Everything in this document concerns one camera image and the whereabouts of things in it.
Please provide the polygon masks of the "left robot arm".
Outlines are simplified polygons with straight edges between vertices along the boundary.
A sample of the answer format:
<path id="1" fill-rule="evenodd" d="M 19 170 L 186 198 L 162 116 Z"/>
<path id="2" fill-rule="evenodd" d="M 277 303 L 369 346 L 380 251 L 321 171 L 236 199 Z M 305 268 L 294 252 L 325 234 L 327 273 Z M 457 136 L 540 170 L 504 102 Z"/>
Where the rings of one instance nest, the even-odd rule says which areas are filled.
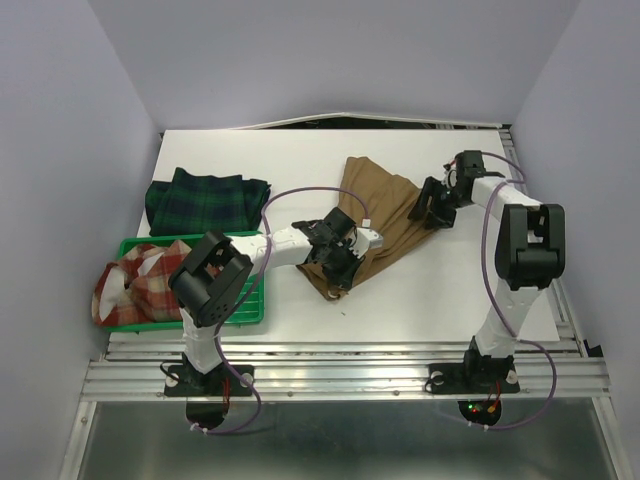
<path id="1" fill-rule="evenodd" d="M 339 208 L 272 233 L 206 233 L 168 280 L 180 307 L 184 352 L 180 363 L 163 370 L 165 396 L 249 395 L 253 366 L 226 366 L 219 339 L 222 325 L 248 301 L 264 274 L 318 265 L 331 286 L 348 291 L 366 254 L 382 244 L 370 220 L 355 222 Z"/>

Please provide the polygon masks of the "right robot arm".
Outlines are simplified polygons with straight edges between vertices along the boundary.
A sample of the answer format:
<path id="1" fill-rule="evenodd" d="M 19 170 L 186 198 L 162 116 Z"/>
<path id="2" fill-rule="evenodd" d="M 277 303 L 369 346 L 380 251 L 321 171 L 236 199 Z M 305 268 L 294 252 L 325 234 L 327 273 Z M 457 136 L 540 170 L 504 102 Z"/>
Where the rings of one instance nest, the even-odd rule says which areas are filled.
<path id="1" fill-rule="evenodd" d="M 485 288 L 490 310 L 459 363 L 432 363 L 425 389 L 435 395 L 516 393 L 515 347 L 528 313 L 543 290 L 565 269 L 565 210 L 519 191 L 523 178 L 508 179 L 485 167 L 485 153 L 465 150 L 445 165 L 443 179 L 429 177 L 408 218 L 427 230 L 453 227 L 459 209 L 483 208 L 496 219 L 498 276 Z"/>

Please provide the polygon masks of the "tan pleated skirt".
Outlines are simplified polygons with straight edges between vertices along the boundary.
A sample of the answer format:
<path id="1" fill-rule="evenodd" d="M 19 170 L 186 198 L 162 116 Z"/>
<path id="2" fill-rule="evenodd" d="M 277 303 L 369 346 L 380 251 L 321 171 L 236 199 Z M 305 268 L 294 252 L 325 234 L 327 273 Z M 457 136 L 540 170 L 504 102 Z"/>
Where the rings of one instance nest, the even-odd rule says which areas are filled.
<path id="1" fill-rule="evenodd" d="M 435 232 L 408 219 L 421 190 L 409 179 L 391 174 L 367 157 L 349 157 L 343 170 L 337 207 L 356 222 L 368 212 L 383 245 L 370 250 L 353 285 L 358 286 L 425 243 Z"/>

